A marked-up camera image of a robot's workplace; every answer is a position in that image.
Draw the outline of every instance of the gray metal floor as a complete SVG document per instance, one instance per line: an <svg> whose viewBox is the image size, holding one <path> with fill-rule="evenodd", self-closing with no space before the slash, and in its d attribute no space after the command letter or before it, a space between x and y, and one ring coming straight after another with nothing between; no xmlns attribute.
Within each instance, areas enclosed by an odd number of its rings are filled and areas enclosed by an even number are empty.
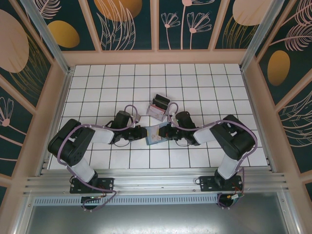
<svg viewBox="0 0 312 234"><path fill-rule="evenodd" d="M276 194L247 194L230 210L216 204L34 207L28 234L286 234Z"/></svg>

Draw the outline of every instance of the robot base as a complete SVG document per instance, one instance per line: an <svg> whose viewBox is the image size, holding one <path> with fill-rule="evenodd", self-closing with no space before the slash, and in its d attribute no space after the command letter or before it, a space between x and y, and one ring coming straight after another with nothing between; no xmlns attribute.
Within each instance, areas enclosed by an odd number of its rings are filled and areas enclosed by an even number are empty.
<svg viewBox="0 0 312 234"><path fill-rule="evenodd" d="M78 179L73 178L70 186L69 193L71 194L101 194L99 190L91 189L82 184ZM112 190L114 188L114 178L98 178L97 185L95 186L101 189Z"/></svg>
<svg viewBox="0 0 312 234"><path fill-rule="evenodd" d="M240 190L243 189L242 178L239 175L235 175L227 180L223 188L220 188L220 186L216 184L215 176L213 175L199 177L199 185L202 192L235 191L235 187Z"/></svg>

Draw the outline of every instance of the grid floor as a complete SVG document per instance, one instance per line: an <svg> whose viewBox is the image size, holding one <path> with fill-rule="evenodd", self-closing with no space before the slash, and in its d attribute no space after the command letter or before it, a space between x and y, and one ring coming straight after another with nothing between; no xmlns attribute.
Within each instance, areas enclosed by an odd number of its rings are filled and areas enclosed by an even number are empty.
<svg viewBox="0 0 312 234"><path fill-rule="evenodd" d="M235 115L257 135L259 144L242 165L268 165L237 64L76 66L60 128L71 118L105 125L128 104L136 106L142 115L141 126L159 124L160 121L146 116L156 94L167 96L178 103L181 111L190 112L196 126ZM218 167L223 156L217 142L180 147L175 141L167 141L148 146L142 139L125 147L93 143L84 157L94 169L133 169ZM51 157L49 169L63 168Z"/></svg>

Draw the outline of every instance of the line-drawn flower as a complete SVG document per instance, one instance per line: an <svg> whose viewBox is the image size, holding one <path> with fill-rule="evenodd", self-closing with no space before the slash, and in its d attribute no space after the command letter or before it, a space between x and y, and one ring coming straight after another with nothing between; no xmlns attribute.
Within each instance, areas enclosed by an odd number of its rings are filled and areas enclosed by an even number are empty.
<svg viewBox="0 0 312 234"><path fill-rule="evenodd" d="M183 25L184 25L184 16L185 16L185 8L187 6L192 5L206 5L213 3L215 0L182 0L183 7L183 13L182 13L182 26L181 26L181 50L183 50Z"/></svg>
<svg viewBox="0 0 312 234"><path fill-rule="evenodd" d="M20 131L20 130L18 130L15 127L10 125L10 119L12 116L13 107L14 107L14 102L10 98L8 98L7 102L5 102L4 97L0 97L0 127L1 126L2 127L10 127L17 132L26 135L26 133L24 133L24 132L22 132L22 131ZM23 145L17 141L14 141L14 140L9 139L9 138L2 136L2 135L0 135L0 138L7 140L13 144L19 145L19 146Z"/></svg>
<svg viewBox="0 0 312 234"><path fill-rule="evenodd" d="M168 46L169 46L169 50L171 50L171 46L169 43L169 36L168 36L168 28L179 26L181 23L180 23L180 21L178 21L179 18L176 15L176 13L174 13L174 14L169 13L168 15L166 13L162 13L161 19L162 19L162 22L164 23L165 28L166 28Z"/></svg>
<svg viewBox="0 0 312 234"><path fill-rule="evenodd" d="M194 18L194 12L187 14L187 24L190 28L190 50L192 49L192 37L194 33L206 32L211 30L212 26L209 24L210 18L209 13L203 14L198 13Z"/></svg>

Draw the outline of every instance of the small box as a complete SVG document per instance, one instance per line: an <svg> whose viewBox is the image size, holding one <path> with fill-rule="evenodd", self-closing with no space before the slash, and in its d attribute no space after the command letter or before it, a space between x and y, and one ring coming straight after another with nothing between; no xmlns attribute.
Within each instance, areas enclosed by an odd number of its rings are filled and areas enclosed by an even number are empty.
<svg viewBox="0 0 312 234"><path fill-rule="evenodd" d="M169 103L170 100L168 98L156 94L147 109L146 115L158 119L159 121L163 121L167 115Z"/></svg>

